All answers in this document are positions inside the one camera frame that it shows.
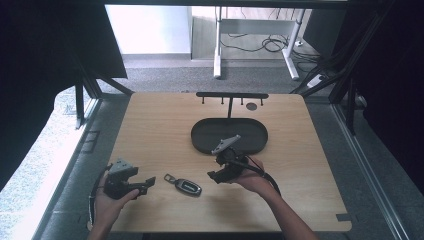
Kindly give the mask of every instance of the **wooden table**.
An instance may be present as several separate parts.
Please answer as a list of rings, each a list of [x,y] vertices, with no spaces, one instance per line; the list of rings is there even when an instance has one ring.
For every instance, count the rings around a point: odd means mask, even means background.
[[[249,102],[257,110],[246,108]],[[139,167],[129,181],[156,176],[148,194],[122,210],[113,231],[125,232],[273,232],[280,231],[269,207],[237,184],[216,184],[206,174],[217,171],[215,157],[198,152],[191,128],[208,117],[226,117],[228,100],[202,99],[193,93],[135,93],[131,97],[110,162],[118,158]],[[348,231],[350,221],[304,100],[299,95],[270,95],[260,100],[234,99],[232,117],[262,122],[269,139],[255,156],[277,181],[283,198],[314,231]],[[200,197],[175,189],[163,177],[189,179],[203,188]]]

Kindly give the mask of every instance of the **black oval tray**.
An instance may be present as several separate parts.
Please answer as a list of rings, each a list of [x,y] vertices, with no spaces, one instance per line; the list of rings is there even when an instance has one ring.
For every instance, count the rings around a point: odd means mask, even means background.
[[[198,121],[191,130],[193,146],[200,152],[211,154],[222,139],[240,135],[231,147],[245,154],[262,151],[268,141],[268,131],[259,121],[251,118],[206,118]]]

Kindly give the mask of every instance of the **white wall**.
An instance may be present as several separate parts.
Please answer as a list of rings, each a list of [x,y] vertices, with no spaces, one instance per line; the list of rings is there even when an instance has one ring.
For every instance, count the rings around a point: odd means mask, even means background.
[[[106,5],[121,54],[191,52],[191,7]]]

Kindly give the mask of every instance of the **key fob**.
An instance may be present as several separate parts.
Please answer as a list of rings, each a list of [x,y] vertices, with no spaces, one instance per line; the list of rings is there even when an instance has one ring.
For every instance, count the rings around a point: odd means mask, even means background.
[[[199,185],[187,179],[180,178],[176,180],[175,187],[178,190],[193,196],[200,196],[200,194],[202,193],[202,188]]]
[[[202,188],[190,180],[182,178],[176,179],[170,174],[166,174],[164,179],[165,181],[174,184],[175,188],[188,195],[200,196],[200,193],[202,193]]]

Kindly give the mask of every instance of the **power strip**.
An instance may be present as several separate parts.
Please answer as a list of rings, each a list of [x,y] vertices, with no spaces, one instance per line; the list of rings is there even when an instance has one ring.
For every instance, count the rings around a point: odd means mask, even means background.
[[[312,88],[315,87],[318,83],[321,82],[321,79],[323,78],[323,76],[321,74],[316,75],[309,83],[308,83],[308,87]]]

